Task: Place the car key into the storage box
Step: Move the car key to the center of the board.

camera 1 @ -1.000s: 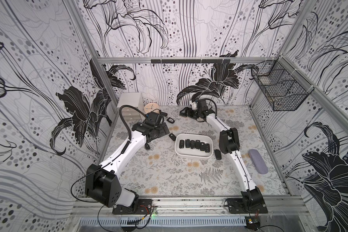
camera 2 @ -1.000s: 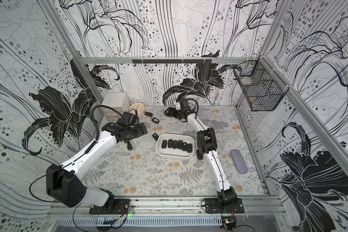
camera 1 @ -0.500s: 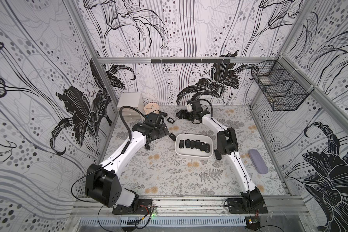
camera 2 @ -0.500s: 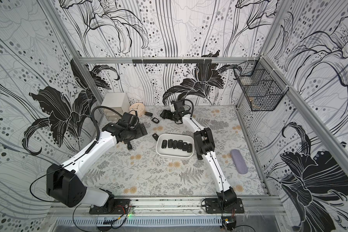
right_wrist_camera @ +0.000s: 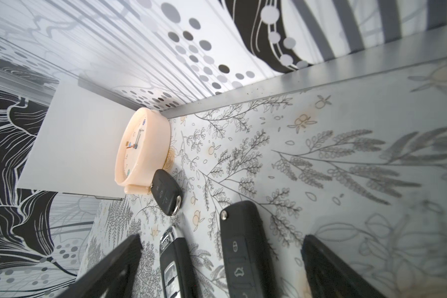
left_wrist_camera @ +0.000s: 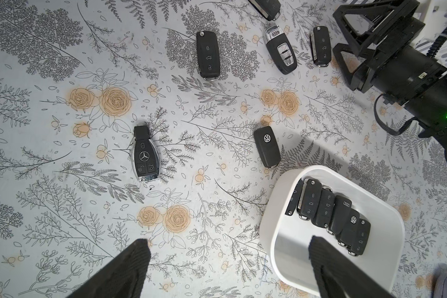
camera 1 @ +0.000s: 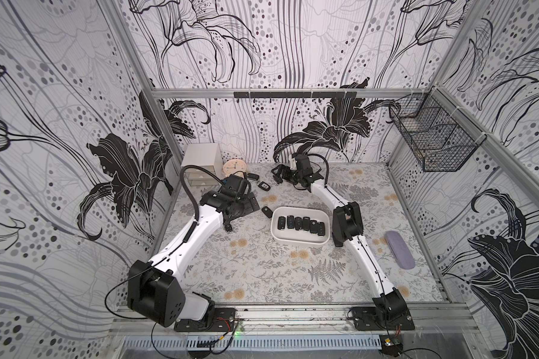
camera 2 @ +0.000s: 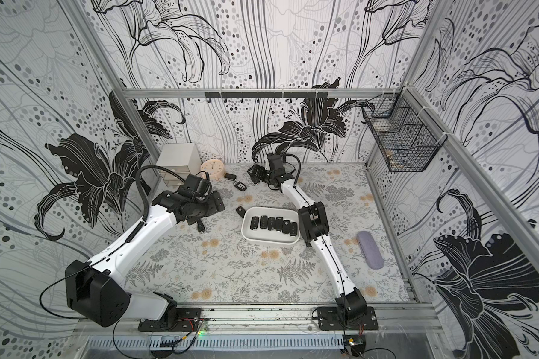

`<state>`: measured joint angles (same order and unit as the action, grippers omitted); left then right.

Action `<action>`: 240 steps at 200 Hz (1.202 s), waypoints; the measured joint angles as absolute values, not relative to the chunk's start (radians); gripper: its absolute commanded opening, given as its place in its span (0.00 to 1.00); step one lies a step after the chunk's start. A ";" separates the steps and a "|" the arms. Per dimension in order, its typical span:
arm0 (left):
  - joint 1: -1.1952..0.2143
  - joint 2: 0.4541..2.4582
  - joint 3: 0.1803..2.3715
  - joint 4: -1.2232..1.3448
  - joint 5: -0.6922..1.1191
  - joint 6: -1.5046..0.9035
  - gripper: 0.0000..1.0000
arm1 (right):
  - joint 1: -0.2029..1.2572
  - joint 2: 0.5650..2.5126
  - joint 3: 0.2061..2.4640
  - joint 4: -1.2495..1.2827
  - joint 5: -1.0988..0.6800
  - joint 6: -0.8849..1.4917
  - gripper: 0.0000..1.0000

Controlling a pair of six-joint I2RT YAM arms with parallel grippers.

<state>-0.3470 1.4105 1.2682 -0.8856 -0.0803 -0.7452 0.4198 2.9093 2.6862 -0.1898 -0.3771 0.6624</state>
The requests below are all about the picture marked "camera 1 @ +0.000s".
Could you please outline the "white rectangular storage box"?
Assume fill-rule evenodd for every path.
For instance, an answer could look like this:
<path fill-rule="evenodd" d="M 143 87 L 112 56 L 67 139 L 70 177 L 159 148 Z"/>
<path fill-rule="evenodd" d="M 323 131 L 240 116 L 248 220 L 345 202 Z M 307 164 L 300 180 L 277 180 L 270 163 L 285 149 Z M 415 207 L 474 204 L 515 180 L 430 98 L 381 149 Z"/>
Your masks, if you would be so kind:
<path fill-rule="evenodd" d="M 281 206 L 272 213 L 272 237 L 284 244 L 321 247 L 331 239 L 328 215 L 318 209 Z"/>

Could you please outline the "black flip key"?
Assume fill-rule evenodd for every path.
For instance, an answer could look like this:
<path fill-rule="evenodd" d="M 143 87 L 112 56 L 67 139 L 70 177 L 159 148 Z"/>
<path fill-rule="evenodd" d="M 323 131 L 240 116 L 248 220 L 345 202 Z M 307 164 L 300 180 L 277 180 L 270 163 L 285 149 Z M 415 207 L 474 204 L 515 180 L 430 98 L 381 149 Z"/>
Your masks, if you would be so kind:
<path fill-rule="evenodd" d="M 289 215 L 287 217 L 287 229 L 294 229 L 295 226 L 295 217 L 293 215 Z"/>
<path fill-rule="evenodd" d="M 264 206 L 261 208 L 261 211 L 262 213 L 267 217 L 267 218 L 272 218 L 273 216 L 273 211 L 272 209 L 270 209 L 268 206 Z"/>

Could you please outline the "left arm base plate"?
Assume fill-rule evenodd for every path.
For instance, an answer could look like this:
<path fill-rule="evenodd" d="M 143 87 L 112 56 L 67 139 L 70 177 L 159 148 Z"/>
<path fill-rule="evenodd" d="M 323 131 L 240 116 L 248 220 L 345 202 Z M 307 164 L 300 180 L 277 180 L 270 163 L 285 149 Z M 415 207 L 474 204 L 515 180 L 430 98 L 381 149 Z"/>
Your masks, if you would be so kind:
<path fill-rule="evenodd" d="M 234 330 L 235 316 L 235 308 L 215 307 L 202 320 L 180 320 L 175 323 L 174 329 L 180 333 L 229 333 Z"/>

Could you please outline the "black car key front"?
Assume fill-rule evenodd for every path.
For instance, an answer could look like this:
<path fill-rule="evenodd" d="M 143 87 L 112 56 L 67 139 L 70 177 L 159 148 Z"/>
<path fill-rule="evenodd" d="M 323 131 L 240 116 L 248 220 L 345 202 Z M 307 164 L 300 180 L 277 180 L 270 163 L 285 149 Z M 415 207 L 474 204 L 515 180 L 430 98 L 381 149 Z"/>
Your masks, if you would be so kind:
<path fill-rule="evenodd" d="M 317 228 L 316 234 L 317 234 L 319 237 L 324 237 L 324 236 L 326 236 L 326 225 L 325 225 L 324 222 L 319 221 L 319 222 L 316 224 L 316 228 Z"/>

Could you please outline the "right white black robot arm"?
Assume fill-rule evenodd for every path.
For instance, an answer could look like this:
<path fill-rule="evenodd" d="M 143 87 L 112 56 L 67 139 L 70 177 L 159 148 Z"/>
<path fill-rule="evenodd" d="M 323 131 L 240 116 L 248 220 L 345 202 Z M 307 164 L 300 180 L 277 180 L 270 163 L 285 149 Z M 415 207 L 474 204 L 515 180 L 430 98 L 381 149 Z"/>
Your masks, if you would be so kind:
<path fill-rule="evenodd" d="M 365 238 L 358 203 L 343 198 L 329 185 L 329 163 L 316 153 L 295 154 L 288 165 L 271 170 L 277 183 L 299 185 L 322 200 L 332 210 L 330 233 L 334 245 L 347 246 L 358 261 L 372 292 L 379 323 L 395 322 L 409 316 L 409 308 L 398 288 L 389 280 Z"/>

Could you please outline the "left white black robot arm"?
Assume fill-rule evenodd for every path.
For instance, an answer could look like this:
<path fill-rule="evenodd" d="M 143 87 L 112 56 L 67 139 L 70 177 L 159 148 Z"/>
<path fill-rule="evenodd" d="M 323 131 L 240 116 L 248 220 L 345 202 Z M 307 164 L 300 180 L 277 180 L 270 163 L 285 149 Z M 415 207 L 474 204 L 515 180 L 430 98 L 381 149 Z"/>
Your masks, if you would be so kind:
<path fill-rule="evenodd" d="M 137 320 L 151 320 L 164 328 L 175 325 L 177 331 L 186 332 L 208 330 L 218 319 L 211 297 L 182 289 L 188 265 L 218 229 L 230 232 L 233 220 L 260 209 L 244 172 L 220 179 L 206 168 L 199 170 L 217 181 L 219 188 L 196 199 L 182 176 L 181 185 L 193 205 L 193 217 L 150 260 L 133 263 L 122 282 L 127 286 L 127 307 L 136 312 Z"/>

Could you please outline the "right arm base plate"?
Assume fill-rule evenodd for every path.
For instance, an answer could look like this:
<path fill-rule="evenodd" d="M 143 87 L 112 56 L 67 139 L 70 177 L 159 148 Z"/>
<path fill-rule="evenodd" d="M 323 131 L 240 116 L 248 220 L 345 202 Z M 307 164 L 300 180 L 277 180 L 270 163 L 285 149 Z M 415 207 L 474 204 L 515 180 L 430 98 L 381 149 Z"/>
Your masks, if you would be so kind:
<path fill-rule="evenodd" d="M 352 307 L 347 317 L 358 331 L 413 331 L 416 326 L 410 311 L 390 314 L 375 306 Z"/>

